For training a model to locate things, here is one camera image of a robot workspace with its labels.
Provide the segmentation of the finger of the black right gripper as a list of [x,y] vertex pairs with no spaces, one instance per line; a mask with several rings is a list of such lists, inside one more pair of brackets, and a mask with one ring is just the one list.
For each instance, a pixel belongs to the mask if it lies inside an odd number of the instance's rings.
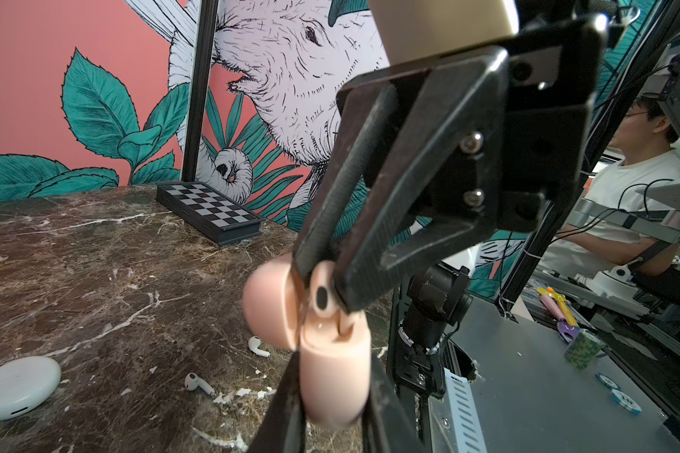
[[368,117],[379,134],[356,140],[369,192],[335,261],[346,311],[496,230],[508,66],[506,50],[483,47],[353,85],[353,94],[379,88],[390,97]]
[[349,92],[332,158],[293,250],[293,272],[298,282],[309,282],[315,266],[327,257],[336,225],[398,105],[398,94],[391,84],[373,84]]

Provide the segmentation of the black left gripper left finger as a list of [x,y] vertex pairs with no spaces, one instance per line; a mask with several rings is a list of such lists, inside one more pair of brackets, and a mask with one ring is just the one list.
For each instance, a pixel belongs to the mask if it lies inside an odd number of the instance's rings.
[[306,416],[300,394],[300,353],[294,352],[248,453],[302,453]]

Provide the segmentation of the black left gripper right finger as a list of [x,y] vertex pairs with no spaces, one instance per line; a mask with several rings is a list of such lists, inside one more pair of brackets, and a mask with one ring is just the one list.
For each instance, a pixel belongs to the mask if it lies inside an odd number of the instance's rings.
[[364,453],[418,453],[423,445],[380,359],[371,356],[368,402],[362,414]]

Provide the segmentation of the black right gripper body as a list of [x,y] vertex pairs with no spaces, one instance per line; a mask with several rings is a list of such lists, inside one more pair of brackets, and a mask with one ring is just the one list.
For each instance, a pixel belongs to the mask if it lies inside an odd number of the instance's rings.
[[337,99],[342,114],[355,82],[377,77],[385,70],[408,63],[429,66],[436,60],[483,47],[506,50],[509,91],[496,230],[528,232],[538,226],[546,202],[572,195],[609,20],[587,1],[556,1],[545,8],[516,7],[519,32],[515,36],[390,64],[355,77]]

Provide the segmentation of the pink earbud charging case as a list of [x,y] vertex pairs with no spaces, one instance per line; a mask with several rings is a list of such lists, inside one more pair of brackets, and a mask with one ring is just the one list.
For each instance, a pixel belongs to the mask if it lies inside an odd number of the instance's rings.
[[243,290],[245,318],[255,336],[275,348],[300,353],[300,394],[310,420],[347,428],[362,414],[371,377],[371,333],[363,311],[336,321],[312,321],[310,283],[294,277],[293,257],[259,266]]

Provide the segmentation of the pink earbud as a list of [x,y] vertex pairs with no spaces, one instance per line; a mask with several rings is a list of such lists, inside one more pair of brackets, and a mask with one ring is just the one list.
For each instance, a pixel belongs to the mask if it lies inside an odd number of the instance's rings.
[[339,306],[332,279],[334,268],[334,262],[323,260],[313,270],[308,314],[312,321],[330,322],[338,319]]

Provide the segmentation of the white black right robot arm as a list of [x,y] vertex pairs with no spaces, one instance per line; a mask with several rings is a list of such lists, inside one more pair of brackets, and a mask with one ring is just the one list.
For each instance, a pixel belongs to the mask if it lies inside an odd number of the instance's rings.
[[547,204],[574,200],[609,22],[589,1],[558,1],[518,36],[422,52],[342,85],[298,273],[332,260],[348,314],[409,279],[400,332],[436,347],[470,281],[468,266],[445,271],[442,259],[497,230],[533,231]]

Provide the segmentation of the white round earbud case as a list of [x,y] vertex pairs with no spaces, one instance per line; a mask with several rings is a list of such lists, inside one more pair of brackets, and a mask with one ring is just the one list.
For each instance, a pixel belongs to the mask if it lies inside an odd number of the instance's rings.
[[36,409],[53,395],[61,380],[60,365],[47,357],[26,357],[1,365],[0,421]]

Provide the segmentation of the white earbud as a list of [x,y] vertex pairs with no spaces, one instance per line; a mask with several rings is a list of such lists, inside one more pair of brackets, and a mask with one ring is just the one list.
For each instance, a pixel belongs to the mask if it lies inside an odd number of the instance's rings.
[[257,336],[252,336],[249,338],[249,341],[247,341],[247,348],[249,351],[261,358],[269,358],[270,357],[270,352],[262,349],[262,340],[257,337]]
[[202,377],[198,376],[195,373],[189,373],[186,376],[184,380],[184,387],[186,390],[190,392],[194,392],[195,390],[200,389],[208,396],[216,395],[215,389],[211,387],[211,385],[209,385],[209,383],[207,383],[205,379],[202,379]]

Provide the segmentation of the seated person white shirt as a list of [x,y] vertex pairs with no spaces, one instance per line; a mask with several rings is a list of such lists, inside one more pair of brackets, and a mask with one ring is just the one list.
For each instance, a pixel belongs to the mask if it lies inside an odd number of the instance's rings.
[[[631,105],[609,146],[623,154],[591,182],[586,198],[607,208],[637,213],[668,211],[668,207],[643,197],[649,183],[658,186],[680,179],[680,158],[672,148],[678,134],[661,105],[640,97]],[[601,271],[629,264],[655,239],[603,221],[580,232],[566,225],[558,241],[548,246],[539,266],[567,277],[593,277]]]

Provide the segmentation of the folded black white chessboard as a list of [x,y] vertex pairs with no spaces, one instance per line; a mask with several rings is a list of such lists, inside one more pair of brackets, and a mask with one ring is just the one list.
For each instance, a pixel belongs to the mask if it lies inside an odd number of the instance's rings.
[[261,234],[260,217],[202,182],[160,183],[156,200],[220,247]]

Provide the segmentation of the black right corner frame post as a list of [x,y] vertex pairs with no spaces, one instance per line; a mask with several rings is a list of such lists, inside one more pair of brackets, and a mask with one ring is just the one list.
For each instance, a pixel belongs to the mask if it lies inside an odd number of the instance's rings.
[[204,0],[201,2],[199,10],[198,35],[196,36],[185,148],[181,168],[181,180],[183,182],[196,180],[219,5],[219,0]]

